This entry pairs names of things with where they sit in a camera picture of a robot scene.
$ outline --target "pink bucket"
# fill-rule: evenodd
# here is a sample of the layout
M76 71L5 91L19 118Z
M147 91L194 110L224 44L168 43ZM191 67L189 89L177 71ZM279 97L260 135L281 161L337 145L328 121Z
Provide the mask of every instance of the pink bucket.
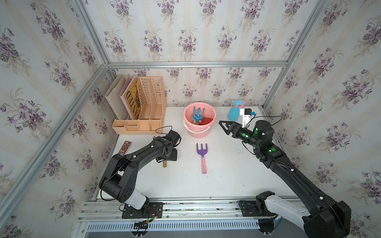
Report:
M193 120L191 119L193 115L193 107L196 107L196 110L201 108L201 112L205 108L204 116L212 118L213 120L210 123L202 126L193 124ZM204 102L195 102L185 108L182 114L182 121L191 136L195 138L203 138L210 133L210 127L216 121L216 116L216 110L211 105Z

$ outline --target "floral wallpaper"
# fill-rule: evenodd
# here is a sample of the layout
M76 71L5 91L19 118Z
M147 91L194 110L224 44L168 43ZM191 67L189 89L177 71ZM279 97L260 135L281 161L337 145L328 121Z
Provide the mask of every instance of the floral wallpaper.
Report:
M327 7L322 31L345 15L347 2ZM316 3L92 0L85 6L111 61L235 61L286 59Z
M237 67L120 69L116 73L162 76L167 106L189 105L196 101L221 106L232 105L232 100L243 100L246 105L262 105L279 71L279 67Z
M100 66L71 1L0 1L0 200ZM103 79L1 237L69 237L116 134Z
M292 163L351 207L348 237L381 237L380 9L330 0L267 108Z
M105 79L96 90L104 95L109 86L110 83ZM84 108L15 210L14 218L10 218L2 228L4 237L8 234L12 237L15 233L19 233L16 237L70 237L80 214L80 204L96 198L94 195L99 175L117 138L111 129L114 119L115 114L108 104L100 111L93 104L93 98L88 98ZM9 189L14 182L10 179L13 175L12 170L3 173L12 166L14 165L7 161L0 164L2 196L6 194L5 189ZM36 214L37 222L30 219Z

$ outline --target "purple garden fork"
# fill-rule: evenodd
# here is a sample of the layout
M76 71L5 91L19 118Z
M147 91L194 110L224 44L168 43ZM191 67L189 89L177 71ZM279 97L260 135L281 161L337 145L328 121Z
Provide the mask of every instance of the purple garden fork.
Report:
M207 165L205 164L205 158L204 156L207 154L208 152L208 143L205 144L205 146L207 147L206 149L203 149L202 148L202 144L201 144L201 150L199 150L199 144L197 143L196 144L196 149L197 149L197 153L199 155L202 156L201 158L201 165L202 165L202 173L203 174L206 174L207 173Z

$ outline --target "ventilation grille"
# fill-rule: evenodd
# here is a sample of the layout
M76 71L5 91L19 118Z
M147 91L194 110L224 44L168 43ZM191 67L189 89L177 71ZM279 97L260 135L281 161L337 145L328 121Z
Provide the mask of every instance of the ventilation grille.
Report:
M135 222L90 222L87 232L122 232L137 231L132 229ZM241 230L259 229L258 220L232 219L232 220L154 220L148 225L150 231L182 231L182 230Z

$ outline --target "red water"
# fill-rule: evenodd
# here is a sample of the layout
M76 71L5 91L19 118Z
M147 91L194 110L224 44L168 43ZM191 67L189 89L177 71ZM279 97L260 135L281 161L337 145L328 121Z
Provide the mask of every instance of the red water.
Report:
M211 123L212 121L213 121L212 118L204 117L198 125L199 126L206 125L208 123Z

